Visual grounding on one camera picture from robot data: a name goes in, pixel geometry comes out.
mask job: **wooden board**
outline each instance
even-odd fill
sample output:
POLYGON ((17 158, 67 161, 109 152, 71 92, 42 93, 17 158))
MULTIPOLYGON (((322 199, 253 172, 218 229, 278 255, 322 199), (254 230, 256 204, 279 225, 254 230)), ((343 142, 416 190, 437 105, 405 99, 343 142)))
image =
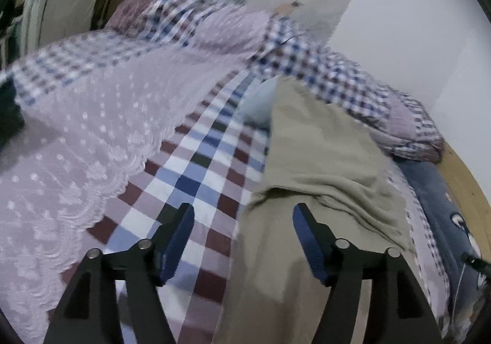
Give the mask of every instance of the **wooden board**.
POLYGON ((491 261, 491 207, 483 191, 448 144, 438 168, 481 249, 482 258, 491 261))

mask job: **silver screw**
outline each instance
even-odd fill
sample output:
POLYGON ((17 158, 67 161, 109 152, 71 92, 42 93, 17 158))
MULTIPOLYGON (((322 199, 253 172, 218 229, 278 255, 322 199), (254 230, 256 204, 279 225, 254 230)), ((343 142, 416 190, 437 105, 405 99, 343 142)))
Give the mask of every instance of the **silver screw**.
POLYGON ((147 248, 150 248, 152 245, 152 241, 150 239, 142 239, 138 242, 138 248, 140 250, 146 250, 147 248))
POLYGON ((337 248, 342 248, 342 249, 346 249, 350 246, 350 242, 345 239, 337 239, 335 244, 337 248))
POLYGON ((401 255, 401 252, 396 249, 396 248, 389 248, 389 250, 387 251, 387 253, 392 257, 392 258, 397 258, 398 256, 401 255))
POLYGON ((90 258, 93 260, 94 258, 97 258, 101 254, 101 250, 98 248, 91 248, 89 251, 87 251, 87 258, 90 258))

